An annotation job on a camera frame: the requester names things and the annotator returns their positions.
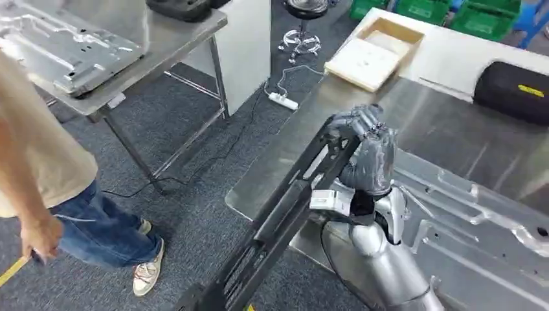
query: blue chair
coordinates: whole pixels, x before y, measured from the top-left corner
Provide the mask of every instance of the blue chair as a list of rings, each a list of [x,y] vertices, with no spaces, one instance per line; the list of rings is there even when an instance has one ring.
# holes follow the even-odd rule
[[[525,49],[530,44],[532,38],[549,23],[549,11],[540,17],[536,23],[536,17],[548,0],[540,0],[538,3],[525,3],[521,4],[521,12],[519,18],[513,26],[513,30],[526,32],[526,37],[517,46],[520,49]]]
[[[464,1],[465,0],[452,0],[452,3],[450,4],[450,11],[457,12]]]

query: black case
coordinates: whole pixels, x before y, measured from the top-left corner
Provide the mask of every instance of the black case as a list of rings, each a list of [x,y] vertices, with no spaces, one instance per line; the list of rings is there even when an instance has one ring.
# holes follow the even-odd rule
[[[549,125],[549,76],[504,62],[493,62],[480,75],[475,104],[527,122]]]
[[[204,20],[210,14],[210,0],[146,0],[149,8],[164,16],[190,23]]]
[[[223,5],[226,5],[230,0],[211,0],[211,1],[212,1],[212,8],[221,8]]]

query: green crate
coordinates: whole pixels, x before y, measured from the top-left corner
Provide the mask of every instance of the green crate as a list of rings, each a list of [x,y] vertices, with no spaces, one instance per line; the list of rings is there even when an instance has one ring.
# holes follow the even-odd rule
[[[371,8],[386,8],[389,0],[354,0],[349,16],[352,19],[362,19]]]
[[[399,0],[395,12],[427,23],[442,25],[451,0]]]
[[[521,11],[521,0],[465,1],[450,29],[491,41],[501,41]]]

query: person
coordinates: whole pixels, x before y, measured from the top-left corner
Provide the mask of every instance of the person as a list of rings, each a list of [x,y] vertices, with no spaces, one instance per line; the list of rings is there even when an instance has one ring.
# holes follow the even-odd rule
[[[134,266],[133,292],[160,274],[164,240],[102,195],[98,167],[0,51],[0,217],[18,217],[23,256],[57,249],[97,266]]]

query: person's hand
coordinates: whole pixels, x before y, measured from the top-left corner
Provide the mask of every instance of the person's hand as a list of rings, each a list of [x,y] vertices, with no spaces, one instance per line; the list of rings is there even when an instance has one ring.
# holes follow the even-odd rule
[[[49,212],[31,220],[21,221],[23,256],[30,258],[32,250],[46,261],[57,255],[57,246],[63,235],[63,224]]]

